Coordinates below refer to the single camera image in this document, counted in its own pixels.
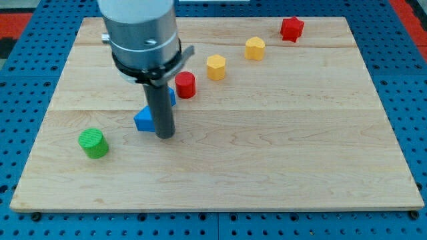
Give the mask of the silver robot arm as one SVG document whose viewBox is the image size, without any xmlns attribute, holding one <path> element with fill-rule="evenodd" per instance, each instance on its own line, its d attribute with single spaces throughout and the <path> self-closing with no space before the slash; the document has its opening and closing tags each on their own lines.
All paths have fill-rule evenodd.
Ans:
<svg viewBox="0 0 427 240">
<path fill-rule="evenodd" d="M 132 69 L 153 69 L 179 52 L 173 0 L 99 0 L 113 54 Z"/>
</svg>

